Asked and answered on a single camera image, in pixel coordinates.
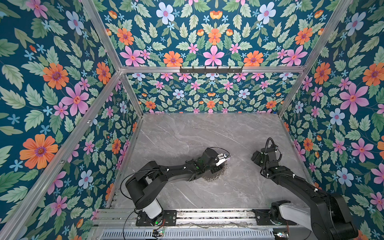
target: metal base plate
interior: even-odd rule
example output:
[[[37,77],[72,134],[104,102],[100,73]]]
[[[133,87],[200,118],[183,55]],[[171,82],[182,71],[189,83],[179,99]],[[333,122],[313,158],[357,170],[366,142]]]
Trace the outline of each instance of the metal base plate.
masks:
[[[176,220],[177,220],[177,211],[176,210],[164,210],[164,226],[176,226]],[[136,220],[136,226],[137,227],[151,227],[154,226],[152,224],[153,219],[150,219],[148,215],[144,211],[140,211],[137,220]]]

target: floral wallpaper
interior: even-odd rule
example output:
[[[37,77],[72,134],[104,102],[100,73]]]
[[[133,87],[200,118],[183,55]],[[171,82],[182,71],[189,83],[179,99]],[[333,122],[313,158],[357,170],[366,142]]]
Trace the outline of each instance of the floral wallpaper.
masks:
[[[96,7],[126,66],[297,66],[337,3],[111,0]]]
[[[284,120],[315,185],[344,196],[359,229],[355,239],[382,239],[384,6],[351,6]]]

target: light blue flower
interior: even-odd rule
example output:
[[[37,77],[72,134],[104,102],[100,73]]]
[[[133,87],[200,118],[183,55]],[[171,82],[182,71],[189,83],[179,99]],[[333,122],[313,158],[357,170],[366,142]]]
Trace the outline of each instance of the light blue flower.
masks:
[[[119,16],[118,16],[118,18],[120,18],[120,20],[121,20],[121,21],[123,21],[123,20],[124,20],[124,17],[125,17],[124,15],[122,15],[121,13],[119,13]]]
[[[32,59],[36,59],[35,57],[34,57],[34,53],[33,52],[31,52],[31,53],[29,53],[27,50],[25,50],[25,55],[24,55],[24,57],[26,57],[26,58],[29,58],[29,60],[31,61]]]
[[[8,117],[7,119],[10,120],[10,121],[12,121],[12,122],[11,122],[12,125],[14,125],[15,122],[16,122],[16,123],[20,123],[19,120],[18,120],[18,119],[20,119],[20,117],[16,117],[15,114],[12,114],[12,117]]]
[[[209,21],[210,21],[210,20],[209,20],[209,16],[208,16],[208,15],[207,15],[207,16],[204,16],[203,21],[205,21],[205,23],[209,22]]]
[[[227,16],[223,16],[223,19],[221,19],[221,21],[226,23],[228,21],[228,15]]]
[[[17,170],[19,168],[23,168],[22,164],[23,164],[23,161],[18,161],[17,159],[15,159],[14,161],[15,164],[12,164],[11,166],[9,166],[9,168],[14,168],[14,171],[17,172]]]
[[[110,23],[112,21],[112,19],[109,15],[104,15],[104,17],[105,17],[105,20],[108,21],[108,23]]]
[[[53,108],[50,108],[49,106],[47,106],[45,109],[43,109],[43,112],[47,113],[47,116],[49,116],[49,114],[52,114],[52,110]]]

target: aluminum frame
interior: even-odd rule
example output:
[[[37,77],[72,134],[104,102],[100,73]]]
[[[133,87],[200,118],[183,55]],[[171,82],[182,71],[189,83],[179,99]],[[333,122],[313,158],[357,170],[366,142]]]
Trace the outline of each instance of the aluminum frame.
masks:
[[[0,231],[0,239],[14,240],[16,239],[20,230],[27,223],[29,218],[34,213],[35,209],[41,202],[41,199],[45,196],[48,188],[52,182],[56,179],[64,163],[67,161],[69,156],[72,154],[78,142],[83,137],[84,133],[89,127],[89,123],[95,118],[100,108],[105,103],[110,92],[118,81],[120,80],[121,73],[116,72],[105,85],[99,96],[95,99],[93,104],[81,118],[79,124],[75,127],[72,133],[68,136],[64,144],[61,146],[59,151],[56,153],[54,158],[44,169],[43,173],[37,179],[32,188],[28,191],[24,200],[16,210],[16,212],[10,217],[7,223],[3,226]]]
[[[329,18],[327,24],[324,27],[324,32],[320,36],[316,45],[312,49],[309,57],[305,61],[304,72],[298,76],[295,83],[291,87],[291,90],[289,91],[287,97],[284,99],[284,103],[278,112],[279,116],[282,116],[284,114],[285,110],[288,108],[289,104],[291,104],[291,102],[292,102],[294,96],[296,95],[297,91],[299,90],[301,84],[303,83],[304,79],[308,76],[308,73],[310,72],[312,66],[316,62],[321,51],[323,50],[323,48],[327,44],[333,31],[336,29],[337,25],[341,21],[341,18],[343,17],[345,12],[347,11],[350,4],[351,4],[351,0],[340,0],[339,1],[338,5],[336,6],[335,11],[332,13],[331,17]]]

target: small blue flower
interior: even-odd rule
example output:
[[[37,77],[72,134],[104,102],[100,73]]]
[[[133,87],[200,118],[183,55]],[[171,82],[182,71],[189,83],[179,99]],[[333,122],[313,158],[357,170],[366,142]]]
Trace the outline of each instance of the small blue flower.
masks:
[[[223,19],[221,19],[221,21],[226,23],[228,21],[228,15],[227,16],[223,16]]]
[[[17,170],[19,168],[23,168],[22,164],[23,164],[23,161],[18,161],[17,159],[15,159],[14,161],[15,164],[12,164],[11,166],[9,166],[9,168],[14,168],[14,171],[17,172]]]
[[[119,16],[118,16],[118,18],[120,18],[120,20],[121,20],[121,21],[123,21],[123,20],[124,20],[124,17],[125,17],[124,15],[122,15],[121,13],[119,13]]]
[[[41,128],[42,128],[42,130],[40,131],[40,133],[44,133],[45,135],[47,135],[47,132],[51,131],[49,129],[49,125],[47,125],[47,126],[42,125]]]
[[[46,51],[46,49],[44,49],[44,45],[36,44],[36,46],[38,47],[37,51],[41,53],[44,53]]]
[[[20,117],[16,117],[15,114],[12,114],[12,117],[8,117],[7,119],[10,120],[10,121],[12,121],[12,122],[11,122],[12,125],[14,125],[15,122],[16,122],[16,123],[20,123],[19,120],[18,120],[18,119],[20,119]]]
[[[64,187],[68,187],[70,185],[70,183],[72,182],[72,180],[70,180],[70,178],[68,178],[67,180],[64,181],[65,185]]]
[[[105,17],[105,20],[108,21],[108,23],[112,21],[109,15],[104,15],[104,17]]]
[[[47,113],[47,116],[49,116],[49,114],[52,114],[52,110],[53,108],[50,108],[49,106],[47,106],[47,108],[43,109],[43,112]]]
[[[29,58],[29,60],[31,61],[32,59],[36,59],[35,57],[34,57],[34,53],[33,52],[31,52],[31,53],[29,53],[27,50],[25,50],[25,55],[24,55],[24,57],[26,57],[26,58]]]
[[[68,226],[64,226],[64,231],[61,233],[61,234],[64,234],[64,235],[67,235],[67,233],[70,231],[70,227],[69,225]]]

